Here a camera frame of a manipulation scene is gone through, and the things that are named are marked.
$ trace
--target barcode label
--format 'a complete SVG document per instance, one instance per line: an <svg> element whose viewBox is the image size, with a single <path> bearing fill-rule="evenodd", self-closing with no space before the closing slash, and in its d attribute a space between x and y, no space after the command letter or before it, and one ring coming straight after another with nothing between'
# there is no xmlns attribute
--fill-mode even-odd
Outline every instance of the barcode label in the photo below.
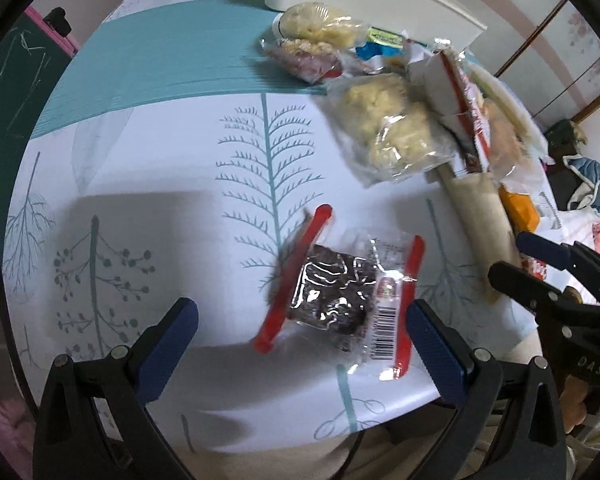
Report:
<svg viewBox="0 0 600 480"><path fill-rule="evenodd" d="M371 327L370 357L375 360L393 360L397 339L398 308L376 306Z"/></svg>

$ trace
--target silver bolt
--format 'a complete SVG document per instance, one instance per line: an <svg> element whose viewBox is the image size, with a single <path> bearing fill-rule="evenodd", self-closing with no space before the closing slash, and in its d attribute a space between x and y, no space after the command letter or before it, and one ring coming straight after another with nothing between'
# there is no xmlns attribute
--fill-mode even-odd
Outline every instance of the silver bolt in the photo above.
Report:
<svg viewBox="0 0 600 480"><path fill-rule="evenodd" d="M111 349L111 357L114 359L122 359L129 353L129 348L124 345L118 345Z"/></svg>
<svg viewBox="0 0 600 480"><path fill-rule="evenodd" d="M547 360L541 355L534 357L534 363L538 368L541 368L542 370L546 370L546 368L549 366Z"/></svg>
<svg viewBox="0 0 600 480"><path fill-rule="evenodd" d="M64 366L68 362L69 362L69 356L67 354L60 354L59 356L56 356L56 358L54 359L54 366L59 368L61 366Z"/></svg>
<svg viewBox="0 0 600 480"><path fill-rule="evenodd" d="M484 348L477 348L474 352L474 355L478 359L478 361L482 361L483 363L491 359L491 353L488 350L485 350Z"/></svg>

